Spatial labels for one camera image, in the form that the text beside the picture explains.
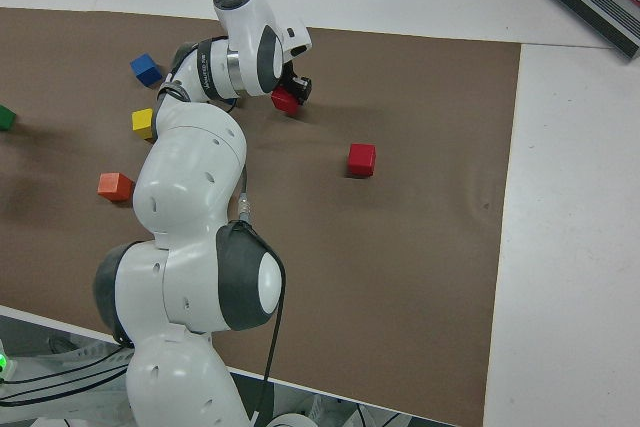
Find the brown mat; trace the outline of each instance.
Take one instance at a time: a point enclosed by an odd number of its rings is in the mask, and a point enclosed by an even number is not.
[[[91,296],[115,245],[149,238],[95,193],[135,179],[149,144],[130,112],[155,92],[128,62],[165,66],[211,21],[0,9],[0,304],[104,331]],[[298,119],[250,99],[254,226],[288,291],[272,375],[460,425],[482,423],[520,46],[313,30]],[[376,172],[348,178],[351,142]],[[224,333],[225,361],[264,368],[271,324]]]

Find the yellow cube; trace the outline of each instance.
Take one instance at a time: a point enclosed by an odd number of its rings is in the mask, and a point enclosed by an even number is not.
[[[144,140],[153,139],[153,129],[151,123],[153,119],[153,109],[136,110],[131,113],[131,124],[133,131]]]

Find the white tabletop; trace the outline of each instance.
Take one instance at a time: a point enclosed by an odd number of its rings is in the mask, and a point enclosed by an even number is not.
[[[640,64],[603,48],[553,0],[270,1],[312,27],[529,44],[485,426],[640,425]],[[214,18],[211,0],[0,6]]]

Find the green cube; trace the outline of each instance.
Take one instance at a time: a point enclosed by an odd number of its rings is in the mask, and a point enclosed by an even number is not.
[[[16,114],[0,104],[0,130],[9,130],[15,118]]]

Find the orange cube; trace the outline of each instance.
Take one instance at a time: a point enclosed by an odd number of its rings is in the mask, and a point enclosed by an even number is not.
[[[119,172],[100,174],[98,195],[111,202],[129,200],[133,191],[133,181]]]

